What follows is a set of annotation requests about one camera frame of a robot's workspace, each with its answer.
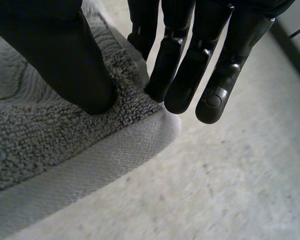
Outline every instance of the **black finger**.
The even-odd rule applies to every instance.
[[[216,1],[196,1],[190,46],[164,99],[171,113],[189,107],[232,10]]]
[[[195,0],[162,0],[164,38],[146,92],[157,102],[165,99],[176,74],[190,28]]]
[[[253,46],[273,23],[274,18],[234,10],[223,50],[195,110],[201,122],[213,124],[219,120]]]
[[[159,0],[128,0],[132,33],[128,41],[148,59],[156,39]]]
[[[80,9],[68,21],[33,21],[0,11],[0,36],[64,99],[90,114],[108,110],[115,90]]]

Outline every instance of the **concrete floor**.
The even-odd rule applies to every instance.
[[[104,2],[127,36],[126,0]],[[160,12],[149,72],[162,19]],[[300,240],[300,77],[268,34],[255,46],[221,120],[202,124],[195,107],[220,50],[221,44],[180,115],[183,129],[173,144],[9,239]]]

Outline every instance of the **gray fabric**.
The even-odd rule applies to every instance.
[[[0,239],[141,165],[161,152],[177,136],[180,127],[177,116],[161,109],[53,169],[1,191]]]
[[[143,93],[148,82],[145,62],[108,27],[97,8],[90,1],[82,5],[119,93],[106,114],[90,116],[62,100],[16,51],[2,53],[0,190],[47,171],[161,109]]]

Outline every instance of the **robotic hand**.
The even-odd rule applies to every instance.
[[[197,104],[203,123],[221,117],[253,46],[275,17],[294,0],[162,0],[165,31],[146,92],[174,114],[189,107],[229,20],[226,39],[214,71]],[[128,40],[147,60],[156,38],[159,0],[128,0],[132,33]],[[177,71],[194,10],[190,46]]]

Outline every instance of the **gray floor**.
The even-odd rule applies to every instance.
[[[126,0],[105,2],[127,36]],[[183,130],[173,144],[10,239],[300,240],[300,77],[266,35],[221,120],[202,124],[194,111],[220,50],[219,44],[192,105],[180,115]]]

